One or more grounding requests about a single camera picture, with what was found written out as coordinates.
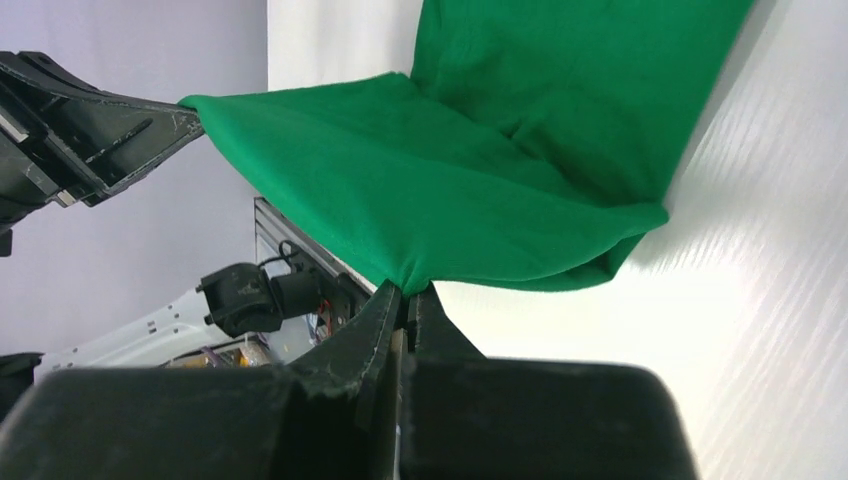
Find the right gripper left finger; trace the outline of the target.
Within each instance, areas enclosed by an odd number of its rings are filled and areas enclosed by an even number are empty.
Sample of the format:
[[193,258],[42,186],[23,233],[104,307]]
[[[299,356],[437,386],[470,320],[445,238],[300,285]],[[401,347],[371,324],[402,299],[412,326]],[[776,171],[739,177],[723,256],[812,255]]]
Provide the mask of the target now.
[[5,479],[390,479],[401,290],[286,365],[52,372],[1,426]]

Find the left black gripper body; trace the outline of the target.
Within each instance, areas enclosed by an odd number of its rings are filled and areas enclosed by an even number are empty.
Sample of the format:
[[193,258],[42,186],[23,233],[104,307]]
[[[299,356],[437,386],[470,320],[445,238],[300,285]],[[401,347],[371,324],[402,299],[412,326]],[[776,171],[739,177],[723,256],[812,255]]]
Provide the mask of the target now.
[[1,107],[1,256],[12,254],[13,227],[51,202],[63,207],[73,196],[36,160],[36,130],[11,107]]

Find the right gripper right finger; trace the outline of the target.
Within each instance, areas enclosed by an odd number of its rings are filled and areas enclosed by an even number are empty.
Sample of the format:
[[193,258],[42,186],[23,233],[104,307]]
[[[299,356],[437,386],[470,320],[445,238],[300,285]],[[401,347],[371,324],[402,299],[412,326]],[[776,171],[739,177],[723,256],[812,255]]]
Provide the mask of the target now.
[[693,479],[674,400],[628,365],[484,356],[433,287],[408,301],[404,479]]

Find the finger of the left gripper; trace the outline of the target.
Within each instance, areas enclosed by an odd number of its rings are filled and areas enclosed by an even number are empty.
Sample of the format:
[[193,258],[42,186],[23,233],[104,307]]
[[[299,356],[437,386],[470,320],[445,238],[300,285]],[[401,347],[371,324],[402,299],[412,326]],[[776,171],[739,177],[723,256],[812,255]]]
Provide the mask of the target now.
[[197,113],[98,89],[42,52],[1,54],[1,107],[36,130],[36,162],[93,207],[142,180],[204,133]]

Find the green t shirt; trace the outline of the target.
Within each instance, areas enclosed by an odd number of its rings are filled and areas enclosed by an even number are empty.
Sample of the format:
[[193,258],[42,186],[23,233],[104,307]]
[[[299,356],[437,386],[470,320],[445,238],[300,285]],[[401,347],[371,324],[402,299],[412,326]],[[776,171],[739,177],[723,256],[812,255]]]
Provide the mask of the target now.
[[192,95],[215,147],[374,284],[559,292],[650,231],[748,1],[427,1],[409,74]]

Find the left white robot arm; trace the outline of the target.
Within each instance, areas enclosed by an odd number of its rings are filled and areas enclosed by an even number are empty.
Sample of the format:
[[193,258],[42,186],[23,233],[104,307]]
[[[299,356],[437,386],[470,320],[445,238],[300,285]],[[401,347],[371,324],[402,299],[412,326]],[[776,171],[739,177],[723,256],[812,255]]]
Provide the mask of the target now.
[[[96,206],[144,179],[204,133],[175,104],[98,89],[40,52],[1,55],[1,253],[14,229],[49,204]],[[273,332],[300,310],[279,278],[239,263],[203,278],[169,305],[59,353],[1,359],[1,411],[42,377],[89,367],[162,366],[184,354]]]

